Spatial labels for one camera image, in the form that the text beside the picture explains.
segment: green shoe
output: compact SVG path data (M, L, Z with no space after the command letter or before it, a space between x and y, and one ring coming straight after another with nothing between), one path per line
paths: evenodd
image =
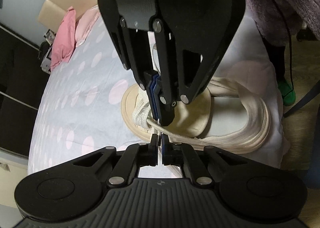
M290 92L292 89L291 84L289 84L286 81L286 79L277 80L277 82L278 82L278 89L280 90L281 95L282 95L283 105L284 106L293 105L296 101L296 93L294 90L292 92Z

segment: blue gripper pad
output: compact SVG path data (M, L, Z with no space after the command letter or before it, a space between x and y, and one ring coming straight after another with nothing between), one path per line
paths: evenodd
M156 99L155 99L155 95L153 93L155 87L156 87L156 80L160 77L160 75L157 73L152 77L152 83L150 85L150 93L151 93L151 99L152 99L152 104L150 104L150 106L152 106L152 108L154 109L155 113L156 113L156 119L158 120L159 115L158 115L158 110L157 110L157 105L156 105Z

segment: bedsheet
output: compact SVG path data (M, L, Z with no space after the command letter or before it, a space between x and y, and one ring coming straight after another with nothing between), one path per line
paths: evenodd
M152 47L155 40L151 33L149 40ZM280 167L288 150L281 126L282 100L273 66L248 14L215 75L236 80L264 99L271 114L268 140L257 151L243 156ZM33 130L28 173L105 146L124 150L139 142L120 112L122 95L134 83L132 71L123 69L100 17L69 63L61 63L51 73ZM244 126L246 120L246 111L238 98L214 98L211 119L202 136L230 133ZM157 166L156 170L143 167L140 176L176 177L164 166Z

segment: pink pillow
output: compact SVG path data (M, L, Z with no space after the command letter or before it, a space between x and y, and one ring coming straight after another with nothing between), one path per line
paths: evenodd
M81 17L76 28L76 47L82 45L94 23L100 16L98 5L88 9Z
M75 33L76 11L73 7L70 7L59 26L52 45L51 71L57 67L61 61L69 62L75 49Z

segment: black cable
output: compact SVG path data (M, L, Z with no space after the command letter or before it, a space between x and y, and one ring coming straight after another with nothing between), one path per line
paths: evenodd
M275 5L276 10L278 11L278 13L280 14L280 16L281 16L281 18L282 18L282 20L284 22L284 26L285 26L285 28L287 30L288 37L289 37L289 57L290 57L289 66L290 66L290 80L291 80L292 89L286 95L282 96L282 98L285 98L288 94L290 94L291 92L294 91L293 79L292 79L292 41L291 41L291 34L290 34L290 30L289 30L287 21L285 20L284 14L282 13L281 9L279 8L277 2L275 0L271 0L271 1Z

